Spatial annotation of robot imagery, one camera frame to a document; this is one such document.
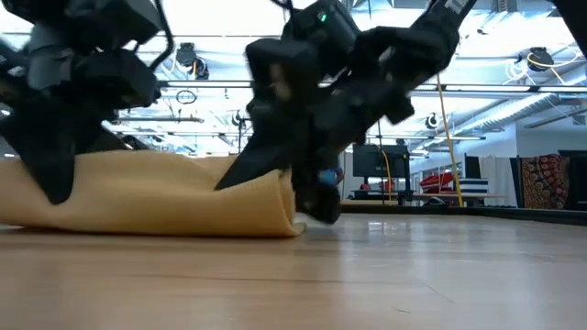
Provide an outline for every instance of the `ceiling pipe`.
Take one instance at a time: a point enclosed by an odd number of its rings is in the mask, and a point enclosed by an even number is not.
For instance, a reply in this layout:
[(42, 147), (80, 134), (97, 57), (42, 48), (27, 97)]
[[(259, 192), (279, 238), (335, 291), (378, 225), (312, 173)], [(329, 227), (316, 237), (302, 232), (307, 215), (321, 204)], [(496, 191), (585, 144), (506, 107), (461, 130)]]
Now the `ceiling pipe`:
[(197, 117), (119, 117), (116, 122), (172, 122), (172, 123), (204, 123), (204, 119)]
[[(581, 65), (563, 74), (562, 79), (567, 82), (568, 86), (582, 83), (586, 80), (586, 70), (587, 66)], [(559, 84), (559, 80), (555, 78), (545, 84)], [(451, 135), (458, 136), (471, 132), (483, 133), (491, 129), (496, 129), (497, 127), (503, 127), (517, 120), (549, 110), (564, 100), (564, 98), (556, 93), (538, 93), (521, 100), (506, 101), (460, 124), (452, 131)], [(439, 128), (437, 134), (440, 135), (442, 133), (444, 133), (444, 129)], [(442, 142), (444, 141), (430, 141), (423, 143), (417, 148), (428, 148)]]
[(587, 113), (587, 108), (579, 108), (579, 109), (570, 110), (570, 111), (567, 111), (564, 113), (560, 113), (559, 115), (554, 115), (549, 118), (538, 120), (537, 122), (526, 125), (525, 128), (542, 127), (544, 125), (552, 124), (552, 123), (555, 123), (555, 122), (558, 122), (560, 120), (567, 119), (567, 118), (573, 118), (574, 116), (582, 115), (584, 113)]

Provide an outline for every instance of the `cable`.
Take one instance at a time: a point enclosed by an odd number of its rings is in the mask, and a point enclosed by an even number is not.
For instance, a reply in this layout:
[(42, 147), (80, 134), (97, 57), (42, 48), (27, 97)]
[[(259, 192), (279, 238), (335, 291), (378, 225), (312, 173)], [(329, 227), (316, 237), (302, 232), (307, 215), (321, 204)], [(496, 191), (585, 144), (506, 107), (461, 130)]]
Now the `cable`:
[(511, 62), (505, 66), (505, 75), (507, 75), (508, 80), (502, 82), (502, 84), (508, 84), (518, 79), (522, 79), (525, 75), (527, 75), (527, 72), (527, 66), (521, 66), (519, 63)]
[(163, 31), (165, 31), (165, 38), (167, 40), (167, 47), (149, 66), (149, 68), (153, 71), (159, 67), (165, 59), (167, 59), (173, 53), (173, 49), (175, 49), (175, 40), (173, 40), (172, 30), (169, 28), (169, 22), (167, 21), (167, 17), (165, 16), (165, 11), (163, 10), (163, 4), (161, 0), (155, 0), (155, 6), (157, 7), (157, 14), (159, 16), (159, 21), (163, 26)]
[[(391, 203), (391, 201), (392, 201), (392, 172), (389, 169), (389, 160), (387, 159), (387, 155), (383, 151), (382, 123), (381, 123), (381, 120), (377, 121), (377, 130), (379, 132), (379, 146), (375, 145), (375, 147), (377, 147), (379, 149), (379, 151), (383, 155), (383, 160), (385, 160), (385, 169), (387, 169), (387, 191), (388, 191), (388, 194), (387, 195), (388, 195), (388, 198), (389, 198), (389, 202)], [(383, 184), (383, 176), (381, 177), (381, 179), (382, 179), (382, 204), (385, 205), (385, 196), (383, 195), (384, 189), (385, 189), (385, 185)]]
[(347, 149), (342, 150), (342, 172), (345, 177), (342, 179), (342, 198), (346, 198), (345, 194), (345, 178), (347, 177)]
[(562, 83), (563, 85), (567, 84), (567, 82), (565, 82), (565, 80), (562, 79), (562, 77), (560, 76), (560, 74), (557, 72), (557, 70), (555, 68), (550, 68), (550, 70), (552, 71), (552, 73), (554, 73), (555, 76), (557, 76), (557, 79), (559, 79), (560, 83)]
[(442, 84), (440, 83), (440, 74), (437, 74), (437, 86), (438, 95), (440, 96), (440, 110), (442, 110), (442, 121), (444, 122), (444, 132), (447, 135), (447, 143), (449, 143), (450, 162), (452, 163), (452, 174), (455, 179), (455, 185), (457, 186), (457, 196), (459, 197), (459, 207), (463, 207), (462, 193), (460, 192), (460, 181), (459, 172), (457, 170), (457, 163), (455, 161), (455, 150), (452, 147), (452, 141), (450, 140), (449, 133), (449, 122), (447, 121), (447, 113), (444, 107), (444, 96), (442, 94)]
[(279, 0), (270, 0), (270, 1), (273, 2), (274, 4), (276, 4), (278, 7), (281, 7), (282, 9), (289, 11), (290, 17), (294, 17), (295, 8), (294, 8), (294, 2), (292, 0), (284, 0), (283, 2), (281, 2)]
[(532, 55), (534, 55), (534, 53), (530, 51), (528, 53), (528, 55), (526, 56), (526, 61), (528, 61), (528, 63), (532, 63), (534, 65), (541, 66), (543, 68), (549, 68), (549, 69), (552, 69), (552, 68), (561, 68), (561, 67), (563, 67), (565, 65), (569, 65), (569, 64), (575, 62), (581, 56), (579, 54), (579, 52), (575, 52), (575, 56), (572, 58), (572, 60), (567, 60), (567, 61), (564, 61), (562, 63), (557, 63), (557, 64), (545, 64), (545, 63), (540, 63), (538, 61), (535, 61), (535, 60), (530, 59), (532, 57)]

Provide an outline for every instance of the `desk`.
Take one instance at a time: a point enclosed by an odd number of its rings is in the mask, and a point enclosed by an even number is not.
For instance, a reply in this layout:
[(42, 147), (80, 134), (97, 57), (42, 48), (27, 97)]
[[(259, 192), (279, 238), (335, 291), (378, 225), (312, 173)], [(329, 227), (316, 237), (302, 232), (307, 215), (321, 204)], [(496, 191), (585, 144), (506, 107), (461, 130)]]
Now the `desk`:
[(385, 205), (396, 206), (398, 204), (398, 202), (397, 202), (397, 199), (392, 199), (391, 201), (389, 199), (386, 199), (385, 201), (382, 201), (381, 199), (378, 199), (378, 200), (341, 200), (340, 204), (341, 205), (381, 205), (381, 204), (385, 204)]
[[(379, 201), (383, 199), (382, 192), (380, 190), (358, 190), (353, 191), (355, 195), (355, 201)], [(387, 200), (389, 199), (389, 193), (384, 194), (384, 198)], [(392, 192), (392, 198), (397, 200), (399, 205), (404, 205), (406, 200), (409, 201), (427, 201), (432, 197), (438, 197), (445, 202), (457, 202), (459, 200), (459, 196), (454, 192), (444, 192), (444, 193), (414, 193), (412, 194), (412, 198), (405, 196), (404, 193), (401, 192)], [(472, 193), (466, 192), (462, 194), (462, 201), (464, 203), (469, 204), (470, 206), (479, 206), (481, 201), (485, 198), (505, 198), (502, 195), (495, 195), (495, 194), (488, 194), (488, 193)]]

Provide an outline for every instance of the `red object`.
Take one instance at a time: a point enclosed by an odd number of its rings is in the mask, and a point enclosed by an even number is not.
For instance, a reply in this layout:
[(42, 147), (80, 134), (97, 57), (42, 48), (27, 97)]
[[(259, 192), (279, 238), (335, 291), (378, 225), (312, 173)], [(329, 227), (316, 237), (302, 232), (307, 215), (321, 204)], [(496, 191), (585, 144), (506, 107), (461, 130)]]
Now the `red object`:
[(425, 178), (420, 182), (420, 187), (424, 193), (443, 193), (452, 192), (452, 187), (449, 184), (454, 180), (452, 173), (442, 173), (440, 175), (434, 174)]
[(389, 192), (390, 190), (393, 191), (393, 189), (395, 189), (395, 182), (394, 181), (387, 181), (385, 180), (382, 183), (379, 183), (379, 188), (383, 188), (386, 192)]

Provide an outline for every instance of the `yellow pole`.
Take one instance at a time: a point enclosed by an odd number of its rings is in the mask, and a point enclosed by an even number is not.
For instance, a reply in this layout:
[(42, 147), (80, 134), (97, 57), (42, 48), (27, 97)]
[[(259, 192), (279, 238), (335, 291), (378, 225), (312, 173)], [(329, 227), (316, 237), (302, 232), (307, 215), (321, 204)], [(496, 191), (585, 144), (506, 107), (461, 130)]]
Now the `yellow pole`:
[(437, 74), (438, 94), (440, 95), (440, 110), (442, 110), (442, 121), (444, 122), (444, 132), (447, 135), (447, 143), (449, 143), (450, 162), (452, 163), (452, 175), (455, 179), (455, 186), (457, 187), (457, 195), (459, 197), (459, 207), (463, 207), (462, 193), (460, 192), (459, 172), (457, 171), (457, 162), (455, 161), (455, 150), (452, 147), (452, 140), (450, 140), (449, 121), (447, 120), (447, 113), (444, 108), (444, 97), (442, 95), (442, 84), (440, 83), (440, 74)]

